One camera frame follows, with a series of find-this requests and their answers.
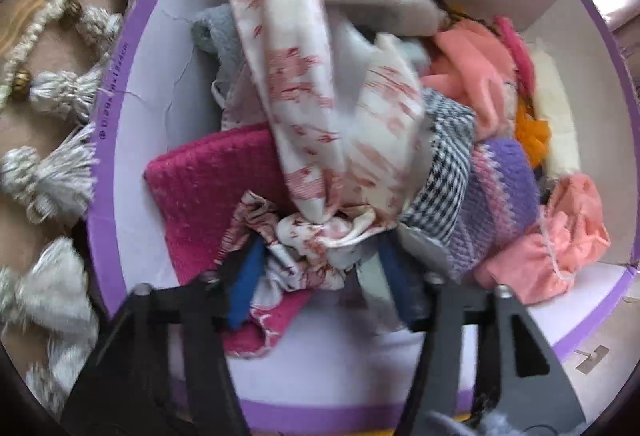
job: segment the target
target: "white fabric with pink pattern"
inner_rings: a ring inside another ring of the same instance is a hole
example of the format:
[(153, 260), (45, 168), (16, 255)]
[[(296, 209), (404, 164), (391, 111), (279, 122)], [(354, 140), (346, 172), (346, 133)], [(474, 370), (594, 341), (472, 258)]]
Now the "white fabric with pink pattern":
[[(396, 225), (422, 121), (421, 85), (396, 37), (378, 34), (368, 44), (339, 11), (328, 18), (322, 0), (229, 2), (300, 211), (274, 226), (273, 210), (256, 207), (241, 221), (274, 256), (254, 297), (264, 310), (283, 291), (341, 288), (361, 259), (360, 243)], [(242, 122), (241, 102), (253, 88), (238, 89), (227, 107), (238, 108), (233, 123)], [(237, 234), (230, 229), (225, 251), (242, 242)]]

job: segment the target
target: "pink knit fabric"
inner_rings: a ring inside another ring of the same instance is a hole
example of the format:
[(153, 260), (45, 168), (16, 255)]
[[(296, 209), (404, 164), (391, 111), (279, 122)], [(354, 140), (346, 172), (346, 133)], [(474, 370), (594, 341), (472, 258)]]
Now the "pink knit fabric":
[(144, 174), (164, 218), (180, 284), (210, 269), (245, 191), (292, 211), (266, 124), (214, 133), (151, 161)]
[(482, 185), (495, 224), (495, 244), (501, 246), (517, 236), (516, 221), (504, 188), (500, 172), (495, 170), (497, 162), (493, 151), (484, 144), (478, 144), (473, 151), (472, 164)]
[(507, 17), (494, 17), (494, 23), (500, 40), (509, 50), (516, 64), (518, 92), (522, 96), (531, 96), (536, 89), (536, 72), (529, 55), (529, 48)]

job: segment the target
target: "peach fabric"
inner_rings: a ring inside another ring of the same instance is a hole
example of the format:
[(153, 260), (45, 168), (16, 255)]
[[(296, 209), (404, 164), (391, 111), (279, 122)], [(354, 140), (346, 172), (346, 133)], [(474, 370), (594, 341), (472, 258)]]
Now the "peach fabric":
[(521, 143), (530, 167), (539, 167), (549, 150), (551, 129), (546, 120), (536, 120), (529, 115), (521, 97), (518, 97), (514, 136)]
[(578, 270), (610, 244), (600, 194), (590, 177), (575, 174), (560, 180), (540, 207), (539, 225), (482, 263), (474, 277), (486, 289), (506, 284), (523, 304), (536, 304), (570, 290)]
[(422, 85), (476, 111), (476, 141), (508, 130), (503, 85), (515, 84), (515, 64), (500, 40), (465, 19), (436, 34), (434, 41), (443, 56), (433, 61)]

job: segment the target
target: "black and white houndstooth fabric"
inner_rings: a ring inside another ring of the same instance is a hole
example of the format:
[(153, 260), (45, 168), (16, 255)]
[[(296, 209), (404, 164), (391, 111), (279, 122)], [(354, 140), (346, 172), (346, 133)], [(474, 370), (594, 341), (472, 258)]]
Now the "black and white houndstooth fabric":
[(425, 114), (433, 120), (433, 164), (429, 177), (400, 221), (447, 244), (469, 181), (476, 113), (436, 90), (422, 92)]

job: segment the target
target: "purple knit fabric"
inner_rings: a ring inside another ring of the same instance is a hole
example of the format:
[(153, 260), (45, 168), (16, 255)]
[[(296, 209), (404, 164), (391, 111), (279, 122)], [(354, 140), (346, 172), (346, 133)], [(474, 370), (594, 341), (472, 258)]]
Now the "purple knit fabric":
[[(502, 246), (522, 235), (538, 216), (538, 186), (520, 143), (510, 138), (491, 139), (477, 144), (474, 151), (469, 185), (449, 242), (449, 276), (454, 280), (460, 280), (492, 249), (500, 247), (494, 213), (502, 214), (498, 221), (510, 226), (508, 236), (503, 232)], [(481, 157), (482, 165), (491, 167), (491, 176), (506, 195), (509, 205), (503, 210), (492, 211), (487, 199), (492, 190), (482, 185), (487, 174), (479, 173), (482, 167), (476, 156)]]

